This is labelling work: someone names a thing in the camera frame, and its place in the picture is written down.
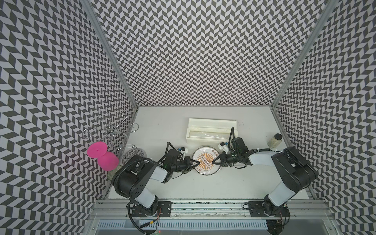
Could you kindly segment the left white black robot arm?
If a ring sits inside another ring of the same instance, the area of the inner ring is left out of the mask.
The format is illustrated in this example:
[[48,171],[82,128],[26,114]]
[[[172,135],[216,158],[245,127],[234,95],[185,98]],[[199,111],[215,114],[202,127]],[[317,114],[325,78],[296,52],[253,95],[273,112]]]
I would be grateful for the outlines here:
[[134,155],[112,178],[111,184],[116,193],[127,198],[146,215],[153,216],[158,211],[158,197],[147,189],[150,180],[167,183],[175,172],[187,174],[200,162],[185,156],[176,149],[167,150],[159,161]]

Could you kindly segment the white plastic wrap dispenser box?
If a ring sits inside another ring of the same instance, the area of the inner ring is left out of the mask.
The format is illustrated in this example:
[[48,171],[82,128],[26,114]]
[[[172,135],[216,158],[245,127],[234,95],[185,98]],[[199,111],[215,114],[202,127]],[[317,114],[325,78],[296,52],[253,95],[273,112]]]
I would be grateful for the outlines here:
[[238,122],[236,120],[190,118],[186,140],[189,143],[228,142],[232,129],[237,137]]

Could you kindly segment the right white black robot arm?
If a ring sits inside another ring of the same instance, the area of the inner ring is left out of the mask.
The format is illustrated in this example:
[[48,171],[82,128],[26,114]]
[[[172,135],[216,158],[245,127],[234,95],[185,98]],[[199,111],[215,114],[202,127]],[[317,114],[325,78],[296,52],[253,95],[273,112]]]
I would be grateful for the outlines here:
[[222,153],[212,160],[214,165],[233,167],[234,164],[242,163],[245,167],[266,165],[277,170],[280,182],[276,188],[262,202],[249,205],[249,210],[257,211],[263,217],[287,216],[287,201],[309,187],[318,177],[318,171],[294,147],[282,151],[270,148],[249,150],[241,137],[230,140],[228,145],[221,143],[218,147]]

